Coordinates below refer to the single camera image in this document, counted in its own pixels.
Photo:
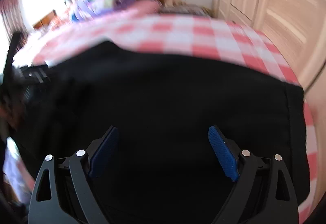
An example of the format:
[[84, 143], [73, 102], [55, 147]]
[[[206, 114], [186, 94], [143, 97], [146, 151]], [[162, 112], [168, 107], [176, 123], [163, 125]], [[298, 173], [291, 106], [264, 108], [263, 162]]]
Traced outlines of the person's left hand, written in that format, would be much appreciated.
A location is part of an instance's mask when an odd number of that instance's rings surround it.
[[1, 118], [3, 118], [12, 128], [17, 130], [20, 119], [24, 113], [21, 104], [14, 104], [11, 108], [1, 103]]

